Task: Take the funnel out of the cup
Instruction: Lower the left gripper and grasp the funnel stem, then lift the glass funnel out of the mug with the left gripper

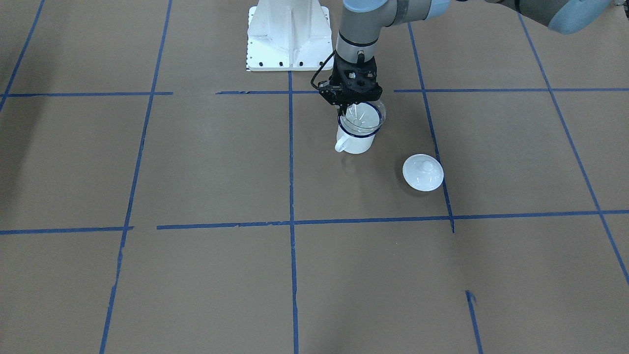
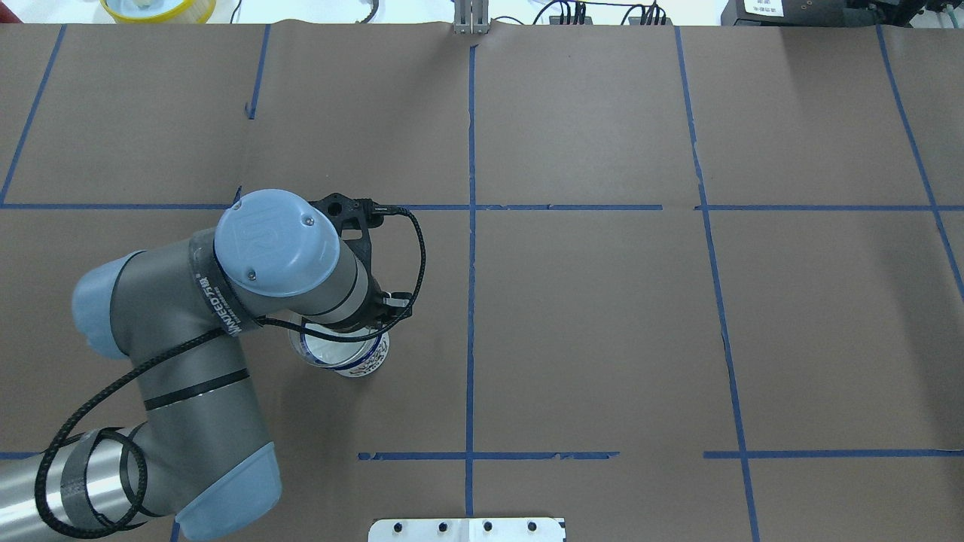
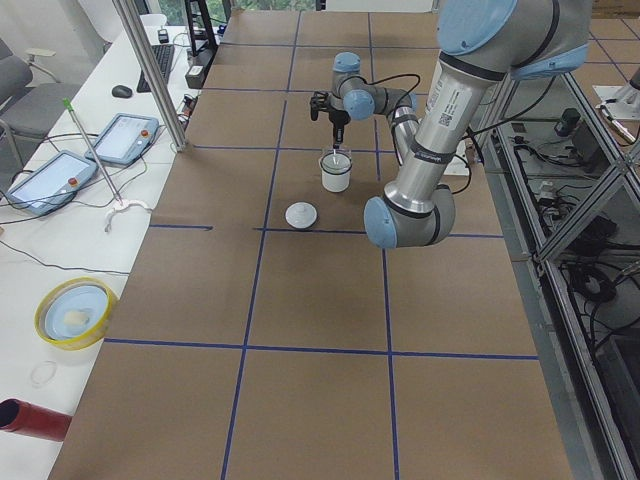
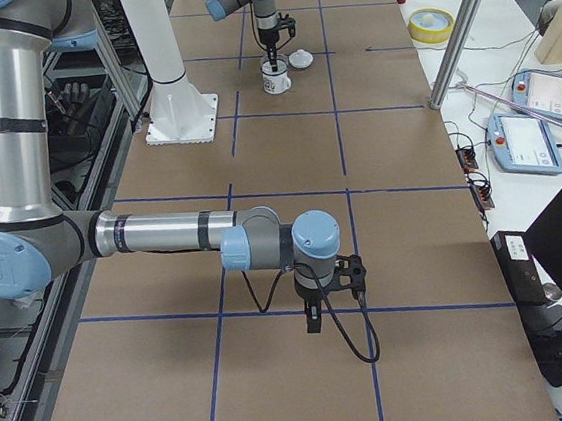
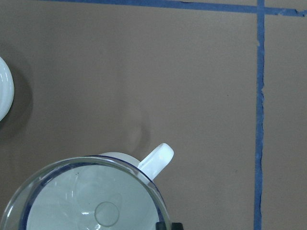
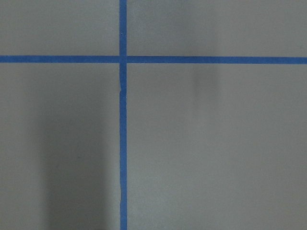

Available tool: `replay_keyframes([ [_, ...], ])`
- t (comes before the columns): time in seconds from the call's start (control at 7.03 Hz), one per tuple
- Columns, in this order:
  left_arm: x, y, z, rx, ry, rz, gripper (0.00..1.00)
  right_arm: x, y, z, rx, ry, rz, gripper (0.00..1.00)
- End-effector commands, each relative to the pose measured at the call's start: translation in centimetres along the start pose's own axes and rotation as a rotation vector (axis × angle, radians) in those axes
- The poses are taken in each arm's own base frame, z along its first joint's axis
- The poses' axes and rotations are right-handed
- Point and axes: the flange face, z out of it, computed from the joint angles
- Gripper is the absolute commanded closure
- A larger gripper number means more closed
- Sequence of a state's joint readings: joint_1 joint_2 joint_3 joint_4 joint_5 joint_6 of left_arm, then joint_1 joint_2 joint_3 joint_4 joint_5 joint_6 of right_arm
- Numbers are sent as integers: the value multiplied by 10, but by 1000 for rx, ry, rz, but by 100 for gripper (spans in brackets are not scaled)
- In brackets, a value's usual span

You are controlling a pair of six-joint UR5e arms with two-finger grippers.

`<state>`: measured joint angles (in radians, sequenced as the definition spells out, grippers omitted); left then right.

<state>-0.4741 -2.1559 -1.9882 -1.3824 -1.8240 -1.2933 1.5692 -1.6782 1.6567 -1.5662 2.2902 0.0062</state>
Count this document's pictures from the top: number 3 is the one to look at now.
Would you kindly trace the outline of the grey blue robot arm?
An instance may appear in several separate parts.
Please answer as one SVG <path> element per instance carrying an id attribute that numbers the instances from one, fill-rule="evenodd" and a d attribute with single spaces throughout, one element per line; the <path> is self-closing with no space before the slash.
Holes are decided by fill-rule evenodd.
<path id="1" fill-rule="evenodd" d="M 486 90 L 504 77 L 555 77 L 587 58 L 590 1 L 448 1 L 439 12 L 438 78 L 418 118 L 410 95 L 374 86 L 360 75 L 360 59 L 336 55 L 325 106 L 334 143 L 345 125 L 386 117 L 397 177 L 364 208 L 368 239 L 383 249 L 436 244 L 451 232 L 455 205 L 441 182 Z"/>

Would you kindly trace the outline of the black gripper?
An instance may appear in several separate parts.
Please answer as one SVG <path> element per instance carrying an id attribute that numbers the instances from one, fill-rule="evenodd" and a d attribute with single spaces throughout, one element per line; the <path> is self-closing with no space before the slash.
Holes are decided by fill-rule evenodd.
<path id="1" fill-rule="evenodd" d="M 332 148 L 338 149 L 344 144 L 344 128 L 350 123 L 350 116 L 346 111 L 333 107 L 328 110 L 328 115 L 334 128 Z"/>

